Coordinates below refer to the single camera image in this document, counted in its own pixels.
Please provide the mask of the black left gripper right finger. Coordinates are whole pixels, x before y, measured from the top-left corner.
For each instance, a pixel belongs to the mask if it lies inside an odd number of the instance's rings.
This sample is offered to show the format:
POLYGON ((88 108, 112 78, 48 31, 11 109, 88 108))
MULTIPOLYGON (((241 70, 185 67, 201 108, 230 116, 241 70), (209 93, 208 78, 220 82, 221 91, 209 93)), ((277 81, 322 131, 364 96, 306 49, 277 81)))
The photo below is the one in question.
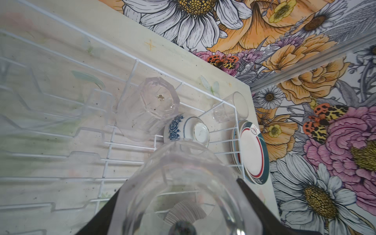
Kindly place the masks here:
POLYGON ((256 194, 241 178, 237 179, 237 183, 245 194, 247 200, 255 211, 263 228, 263 235, 289 235, 288 229, 277 220, 272 212, 261 202, 256 194))

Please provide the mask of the plate green red band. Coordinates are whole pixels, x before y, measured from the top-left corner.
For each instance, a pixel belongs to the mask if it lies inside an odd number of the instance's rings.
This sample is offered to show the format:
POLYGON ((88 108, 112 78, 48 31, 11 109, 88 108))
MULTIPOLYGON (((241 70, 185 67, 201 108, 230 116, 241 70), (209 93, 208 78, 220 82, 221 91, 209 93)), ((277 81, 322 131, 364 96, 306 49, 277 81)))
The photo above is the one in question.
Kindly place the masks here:
POLYGON ((265 140, 256 124, 239 121, 240 144, 238 161, 244 166, 245 177, 251 183, 263 185, 269 177, 269 155, 265 140))

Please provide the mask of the white plate teal rim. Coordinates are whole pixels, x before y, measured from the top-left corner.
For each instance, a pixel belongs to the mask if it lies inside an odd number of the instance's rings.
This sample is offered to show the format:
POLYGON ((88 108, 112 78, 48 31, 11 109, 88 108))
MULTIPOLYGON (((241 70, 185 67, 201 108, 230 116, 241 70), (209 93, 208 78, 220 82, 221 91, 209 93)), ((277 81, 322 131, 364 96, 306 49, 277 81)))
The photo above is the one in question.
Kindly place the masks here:
POLYGON ((238 141, 235 141, 236 138, 237 138, 237 136, 236 136, 236 130, 233 129, 233 131, 231 133, 231 151, 233 152, 232 153, 232 157, 233 157, 235 165, 239 164, 237 147, 236 147, 236 143, 238 141))

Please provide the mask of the white wire dish rack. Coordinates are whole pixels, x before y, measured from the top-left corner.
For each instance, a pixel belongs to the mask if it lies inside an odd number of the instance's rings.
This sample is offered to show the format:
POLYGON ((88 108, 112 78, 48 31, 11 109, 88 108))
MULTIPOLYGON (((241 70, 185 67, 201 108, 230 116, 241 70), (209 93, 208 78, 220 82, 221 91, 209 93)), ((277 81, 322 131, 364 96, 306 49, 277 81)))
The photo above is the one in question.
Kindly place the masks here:
POLYGON ((229 162, 215 99, 247 87, 99 1, 1 1, 1 234, 73 235, 163 144, 118 129, 146 78, 176 89, 229 162))

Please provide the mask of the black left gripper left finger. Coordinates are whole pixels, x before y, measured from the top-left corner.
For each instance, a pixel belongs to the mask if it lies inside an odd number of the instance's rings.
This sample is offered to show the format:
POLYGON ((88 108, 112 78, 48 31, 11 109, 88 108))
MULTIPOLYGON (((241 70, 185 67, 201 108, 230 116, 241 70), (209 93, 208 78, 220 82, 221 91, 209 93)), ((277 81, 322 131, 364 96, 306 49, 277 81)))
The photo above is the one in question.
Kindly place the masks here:
POLYGON ((119 192, 76 235, 107 235, 119 192))

